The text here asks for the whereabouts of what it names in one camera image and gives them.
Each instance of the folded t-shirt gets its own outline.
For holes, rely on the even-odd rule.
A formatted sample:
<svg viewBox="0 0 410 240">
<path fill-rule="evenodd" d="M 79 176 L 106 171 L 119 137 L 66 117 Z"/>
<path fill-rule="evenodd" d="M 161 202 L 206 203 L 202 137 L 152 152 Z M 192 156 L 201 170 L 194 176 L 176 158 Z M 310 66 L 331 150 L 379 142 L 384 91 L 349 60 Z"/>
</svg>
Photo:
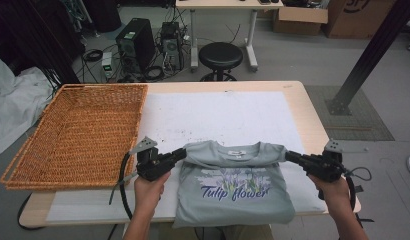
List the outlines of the folded t-shirt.
<svg viewBox="0 0 410 240">
<path fill-rule="evenodd" d="M 288 223 L 295 210 L 278 162 L 286 148 L 259 142 L 185 146 L 173 227 Z"/>
</svg>

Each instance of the gray floor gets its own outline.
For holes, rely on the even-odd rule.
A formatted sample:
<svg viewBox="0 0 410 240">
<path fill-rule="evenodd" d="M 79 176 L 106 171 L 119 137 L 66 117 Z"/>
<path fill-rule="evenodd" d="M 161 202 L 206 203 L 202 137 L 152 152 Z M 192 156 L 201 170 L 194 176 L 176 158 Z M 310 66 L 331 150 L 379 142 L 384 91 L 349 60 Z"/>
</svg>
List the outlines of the gray floor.
<svg viewBox="0 0 410 240">
<path fill-rule="evenodd" d="M 133 16 L 147 17 L 152 19 L 153 27 L 157 27 L 164 21 L 165 13 L 166 10 L 159 8 L 123 8 L 120 15 L 125 23 Z M 241 26 L 235 44 L 242 45 L 247 27 Z M 237 25 L 212 26 L 211 29 L 208 26 L 198 31 L 201 36 L 206 36 L 204 38 L 230 41 Z M 99 38 L 86 36 L 88 48 L 103 49 L 113 44 L 112 34 L 108 35 L 102 34 Z M 362 87 L 396 141 L 343 142 L 352 150 L 363 146 L 369 148 L 366 153 L 344 154 L 344 164 L 348 168 L 365 166 L 373 174 L 370 182 L 354 179 L 365 190 L 359 194 L 362 204 L 360 216 L 375 221 L 364 223 L 371 239 L 410 239 L 410 173 L 406 166 L 410 156 L 410 52 L 406 50 L 409 41 L 408 35 L 399 35 Z M 251 72 L 247 61 L 244 61 L 232 74 L 240 81 L 299 80 L 304 85 L 340 86 L 367 43 L 368 40 L 335 40 L 323 35 L 275 34 L 271 31 L 270 21 L 260 20 L 254 36 L 258 72 Z M 73 67 L 79 69 L 80 61 L 76 61 Z M 97 66 L 92 68 L 92 72 L 100 79 Z M 165 81 L 198 81 L 207 72 L 200 67 L 196 73 L 186 70 Z M 87 74 L 86 82 L 92 81 Z M 25 139 L 26 136 L 22 136 L 0 155 L 0 175 Z M 0 239 L 106 239 L 112 228 L 111 225 L 101 225 L 22 230 L 17 225 L 16 215 L 28 194 L 25 191 L 6 191 L 0 184 Z M 156 227 L 152 227 L 151 239 L 157 239 Z M 296 217 L 289 225 L 273 225 L 272 229 L 275 239 L 338 237 L 328 216 Z M 113 239 L 120 239 L 121 235 L 122 226 L 119 226 Z"/>
</svg>

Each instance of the white desk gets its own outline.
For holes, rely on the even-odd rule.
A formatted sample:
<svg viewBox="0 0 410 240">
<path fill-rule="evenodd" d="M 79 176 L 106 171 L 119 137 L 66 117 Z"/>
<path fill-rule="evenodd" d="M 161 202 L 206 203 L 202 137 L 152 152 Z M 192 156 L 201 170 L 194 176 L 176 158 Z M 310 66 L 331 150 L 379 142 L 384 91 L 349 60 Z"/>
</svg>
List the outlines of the white desk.
<svg viewBox="0 0 410 240">
<path fill-rule="evenodd" d="M 269 5 L 261 5 L 258 0 L 177 0 L 176 6 L 179 9 L 189 9 L 191 17 L 191 57 L 190 67 L 192 71 L 198 68 L 198 43 L 195 34 L 196 26 L 196 10 L 199 9 L 251 9 L 251 19 L 249 26 L 248 38 L 245 39 L 246 51 L 248 54 L 249 63 L 252 71 L 258 70 L 258 62 L 255 57 L 254 48 L 252 46 L 252 40 L 255 31 L 255 22 L 257 19 L 257 11 L 260 9 L 277 9 L 283 7 L 283 3 L 271 3 Z"/>
<path fill-rule="evenodd" d="M 300 82 L 297 81 L 269 81 L 269 82 L 218 82 L 218 83 L 154 83 L 149 84 L 148 93 L 201 93 L 222 91 L 277 91 L 283 92 L 294 119 L 298 134 L 306 153 L 321 153 L 328 141 L 326 132 L 312 106 L 312 103 Z M 20 222 L 27 227 L 75 225 L 75 224 L 104 224 L 123 223 L 125 220 L 92 220 L 47 222 L 55 192 L 35 192 L 24 209 Z"/>
</svg>

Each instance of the desk leg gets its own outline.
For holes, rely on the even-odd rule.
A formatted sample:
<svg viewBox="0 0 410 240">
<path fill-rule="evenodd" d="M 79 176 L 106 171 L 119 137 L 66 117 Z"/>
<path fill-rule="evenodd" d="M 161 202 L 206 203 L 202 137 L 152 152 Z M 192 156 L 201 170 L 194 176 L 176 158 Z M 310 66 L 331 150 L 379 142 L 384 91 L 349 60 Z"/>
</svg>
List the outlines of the desk leg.
<svg viewBox="0 0 410 240">
<path fill-rule="evenodd" d="M 195 34 L 196 11 L 190 10 L 190 35 L 192 41 L 190 43 L 190 70 L 195 72 L 198 68 L 198 39 Z"/>
<path fill-rule="evenodd" d="M 257 21 L 257 14 L 258 14 L 258 10 L 255 10 L 255 9 L 252 10 L 248 38 L 245 39 L 246 51 L 248 53 L 249 63 L 251 65 L 251 69 L 253 72 L 258 71 L 258 62 L 257 62 L 257 58 L 255 57 L 254 48 L 252 47 L 252 39 L 254 37 L 255 23 Z"/>
</svg>

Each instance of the white paper sheet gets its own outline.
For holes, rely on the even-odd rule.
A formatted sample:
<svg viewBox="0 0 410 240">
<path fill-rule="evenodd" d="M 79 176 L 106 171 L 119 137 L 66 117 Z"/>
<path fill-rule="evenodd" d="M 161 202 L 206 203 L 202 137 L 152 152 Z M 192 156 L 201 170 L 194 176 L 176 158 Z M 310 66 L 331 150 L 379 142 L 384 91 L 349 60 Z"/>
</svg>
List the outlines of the white paper sheet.
<svg viewBox="0 0 410 240">
<path fill-rule="evenodd" d="M 139 139 L 158 142 L 160 153 L 173 151 L 186 143 L 216 140 L 224 146 L 251 145 L 258 141 L 286 146 L 304 152 L 299 134 L 282 92 L 216 92 L 148 94 L 143 108 Z M 155 218 L 174 218 L 177 206 L 177 163 L 165 185 Z M 324 211 L 314 184 L 301 167 L 282 163 L 295 210 L 301 214 Z M 119 192 L 108 206 L 110 190 L 58 192 L 47 221 L 91 221 L 127 219 Z M 127 186 L 131 209 L 133 183 Z"/>
</svg>

